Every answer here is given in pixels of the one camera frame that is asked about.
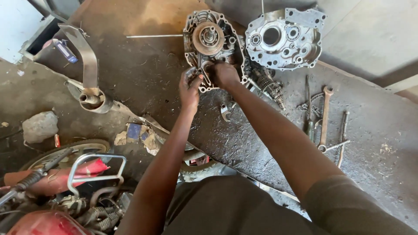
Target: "red motorcycle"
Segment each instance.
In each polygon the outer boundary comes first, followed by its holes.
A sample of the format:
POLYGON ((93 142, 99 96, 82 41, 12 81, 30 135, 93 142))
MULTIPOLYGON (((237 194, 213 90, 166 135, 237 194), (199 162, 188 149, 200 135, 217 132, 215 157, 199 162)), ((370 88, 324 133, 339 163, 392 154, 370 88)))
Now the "red motorcycle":
POLYGON ((126 158, 109 151, 104 140, 83 140, 5 174, 0 187, 0 234, 114 233, 129 206, 132 188, 122 187, 126 158), (111 158, 122 159, 119 171, 103 175, 111 158))

